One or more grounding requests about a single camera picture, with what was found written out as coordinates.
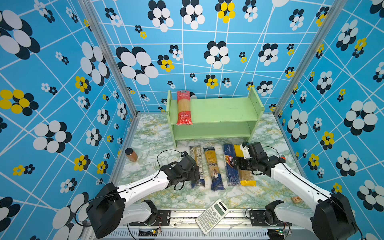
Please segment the clear grey spaghetti bag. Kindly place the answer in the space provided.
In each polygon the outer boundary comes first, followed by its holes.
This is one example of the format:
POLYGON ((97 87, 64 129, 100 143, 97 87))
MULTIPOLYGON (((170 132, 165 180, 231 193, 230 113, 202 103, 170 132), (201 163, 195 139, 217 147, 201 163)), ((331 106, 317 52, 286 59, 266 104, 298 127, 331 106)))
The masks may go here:
POLYGON ((191 182, 191 187, 206 187, 204 168, 203 168, 203 156, 201 146, 190 146, 190 155, 194 158, 196 166, 199 168, 199 178, 191 182))

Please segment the red spaghetti bag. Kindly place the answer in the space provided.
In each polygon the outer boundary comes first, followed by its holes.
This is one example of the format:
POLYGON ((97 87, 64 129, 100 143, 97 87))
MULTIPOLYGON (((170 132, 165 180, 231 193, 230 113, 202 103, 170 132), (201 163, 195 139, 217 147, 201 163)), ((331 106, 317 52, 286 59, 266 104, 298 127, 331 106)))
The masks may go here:
POLYGON ((190 91, 177 91, 177 125, 192 125, 190 91))

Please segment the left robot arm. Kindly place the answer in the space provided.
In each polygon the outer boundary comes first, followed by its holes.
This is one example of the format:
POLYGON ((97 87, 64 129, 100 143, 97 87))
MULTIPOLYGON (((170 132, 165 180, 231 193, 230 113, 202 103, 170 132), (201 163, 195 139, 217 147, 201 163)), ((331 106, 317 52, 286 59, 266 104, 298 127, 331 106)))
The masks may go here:
POLYGON ((159 171, 136 182, 115 186, 105 185, 93 198, 86 213, 95 237, 104 238, 119 225, 155 220, 158 209, 150 200, 137 201, 146 196, 200 178, 200 169, 189 155, 183 155, 179 162, 160 167, 159 171))

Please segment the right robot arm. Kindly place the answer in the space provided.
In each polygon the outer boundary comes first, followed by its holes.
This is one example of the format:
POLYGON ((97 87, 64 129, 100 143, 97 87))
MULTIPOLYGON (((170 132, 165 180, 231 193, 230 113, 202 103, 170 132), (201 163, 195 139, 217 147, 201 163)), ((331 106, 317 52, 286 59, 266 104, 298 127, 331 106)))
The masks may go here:
POLYGON ((280 182, 309 207, 309 210, 304 210, 275 200, 266 205, 268 224, 297 225, 314 233, 320 240, 347 240, 361 232, 346 196, 324 190, 300 176, 287 165, 284 155, 268 156, 259 142, 242 143, 239 148, 243 155, 236 159, 236 167, 280 182))

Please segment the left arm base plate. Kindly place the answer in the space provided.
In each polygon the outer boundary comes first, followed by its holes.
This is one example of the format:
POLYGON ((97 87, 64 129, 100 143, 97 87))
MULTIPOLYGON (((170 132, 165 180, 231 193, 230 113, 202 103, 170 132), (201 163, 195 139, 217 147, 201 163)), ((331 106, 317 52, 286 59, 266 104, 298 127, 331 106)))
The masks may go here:
POLYGON ((133 222, 130 223, 130 226, 169 226, 171 219, 171 211, 170 210, 158 210, 156 214, 151 214, 149 218, 143 222, 133 222))

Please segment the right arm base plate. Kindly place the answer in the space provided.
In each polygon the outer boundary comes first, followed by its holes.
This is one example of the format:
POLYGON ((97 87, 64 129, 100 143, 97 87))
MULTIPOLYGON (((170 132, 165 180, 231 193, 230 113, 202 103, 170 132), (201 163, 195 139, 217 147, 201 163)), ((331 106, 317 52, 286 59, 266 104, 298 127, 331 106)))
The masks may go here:
POLYGON ((287 224, 284 224, 283 222, 275 224, 268 223, 265 211, 263 210, 246 210, 246 217, 251 221, 252 227, 288 227, 287 224))

